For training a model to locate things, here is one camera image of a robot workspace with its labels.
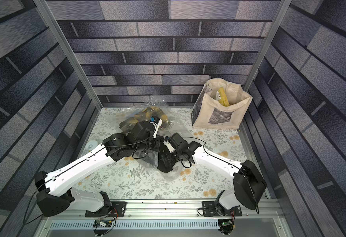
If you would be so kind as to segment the yellow black plaid shirt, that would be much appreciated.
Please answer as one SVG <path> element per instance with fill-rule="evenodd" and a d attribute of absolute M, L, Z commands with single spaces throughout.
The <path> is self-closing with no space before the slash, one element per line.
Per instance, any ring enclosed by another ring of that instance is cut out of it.
<path fill-rule="evenodd" d="M 161 128 L 164 129 L 171 124 L 168 116 L 163 112 L 163 110 L 157 106 L 149 106 L 130 118 L 122 121 L 119 124 L 119 128 L 125 132 L 132 129 L 140 121 L 149 121 L 152 116 L 157 116 L 162 120 Z"/>

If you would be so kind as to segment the clear plastic vacuum bag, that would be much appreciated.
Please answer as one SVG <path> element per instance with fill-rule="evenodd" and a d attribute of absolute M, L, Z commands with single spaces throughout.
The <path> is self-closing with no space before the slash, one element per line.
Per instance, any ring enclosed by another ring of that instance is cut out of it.
<path fill-rule="evenodd" d="M 195 150 L 202 145 L 188 137 L 189 131 L 161 96 L 126 111 L 130 115 L 119 124 L 120 133 L 104 141 L 108 156 L 115 161 L 132 157 L 169 181 L 191 168 Z"/>

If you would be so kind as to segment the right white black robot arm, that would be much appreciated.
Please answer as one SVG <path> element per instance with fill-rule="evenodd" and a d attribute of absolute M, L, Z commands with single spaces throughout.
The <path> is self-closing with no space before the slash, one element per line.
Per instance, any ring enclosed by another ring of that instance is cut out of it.
<path fill-rule="evenodd" d="M 259 213 L 258 203 L 267 183 L 256 165 L 249 160 L 238 162 L 224 158 L 209 150 L 201 139 L 193 137 L 191 142 L 186 139 L 175 133 L 164 139 L 164 145 L 178 161 L 210 168 L 233 184 L 232 189 L 222 191 L 216 198 L 218 211 L 243 206 Z"/>

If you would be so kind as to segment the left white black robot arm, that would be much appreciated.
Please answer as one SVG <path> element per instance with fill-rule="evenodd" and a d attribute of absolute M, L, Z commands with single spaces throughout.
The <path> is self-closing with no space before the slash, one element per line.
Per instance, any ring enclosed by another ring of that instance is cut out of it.
<path fill-rule="evenodd" d="M 37 205 L 46 217 L 65 210 L 84 210 L 87 217 L 103 217 L 111 213 L 112 203 L 106 192 L 90 193 L 74 188 L 86 176 L 136 152 L 147 152 L 156 144 L 162 121 L 151 117 L 140 121 L 126 134 L 106 138 L 88 154 L 56 171 L 39 172 L 35 176 Z"/>

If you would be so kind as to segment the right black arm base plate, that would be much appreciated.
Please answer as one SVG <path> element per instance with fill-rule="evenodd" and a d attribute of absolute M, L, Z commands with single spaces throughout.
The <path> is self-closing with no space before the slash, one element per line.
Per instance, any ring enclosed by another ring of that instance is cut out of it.
<path fill-rule="evenodd" d="M 242 216 L 242 210 L 240 206 L 235 206 L 232 209 L 226 209 L 215 201 L 203 201 L 202 202 L 202 215 L 204 217 L 239 217 Z"/>

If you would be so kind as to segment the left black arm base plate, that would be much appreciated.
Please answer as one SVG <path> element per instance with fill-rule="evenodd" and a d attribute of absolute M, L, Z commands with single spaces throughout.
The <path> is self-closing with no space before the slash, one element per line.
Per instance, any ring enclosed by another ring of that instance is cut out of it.
<path fill-rule="evenodd" d="M 111 204 L 104 204 L 104 206 L 96 212 L 86 211 L 85 217 L 124 217 L 126 206 L 127 202 L 125 201 L 111 201 Z"/>

